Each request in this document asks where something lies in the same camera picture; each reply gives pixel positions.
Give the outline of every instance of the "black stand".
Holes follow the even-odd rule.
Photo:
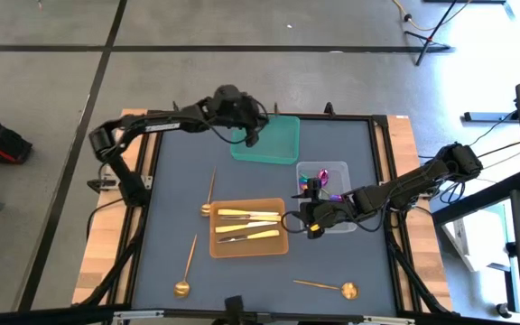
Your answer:
[[[444,23],[444,20],[447,19],[447,16],[450,14],[450,11],[452,10],[452,7],[455,6],[457,1],[458,0],[452,0],[452,3],[450,4],[449,9],[447,9],[447,12],[444,13],[444,16],[441,18],[441,20],[436,25],[436,27],[434,27],[434,29],[432,30],[431,36],[424,37],[424,36],[419,35],[419,34],[414,33],[414,32],[409,32],[409,31],[405,31],[404,32],[405,35],[411,35],[411,36],[414,36],[414,37],[416,37],[418,39],[424,40],[424,46],[422,47],[421,55],[419,55],[419,59],[416,61],[416,63],[414,63],[414,65],[416,65],[417,67],[421,65],[421,61],[423,61],[424,54],[426,54],[427,50],[429,50],[429,46],[431,46],[433,44],[436,44],[436,45],[439,45],[440,47],[442,47],[443,50],[450,49],[450,45],[439,43],[439,42],[435,42],[435,41],[432,40],[432,38],[439,31],[439,28],[441,28],[442,23]],[[404,21],[408,22],[412,18],[413,17],[410,14],[407,14],[404,17]]]

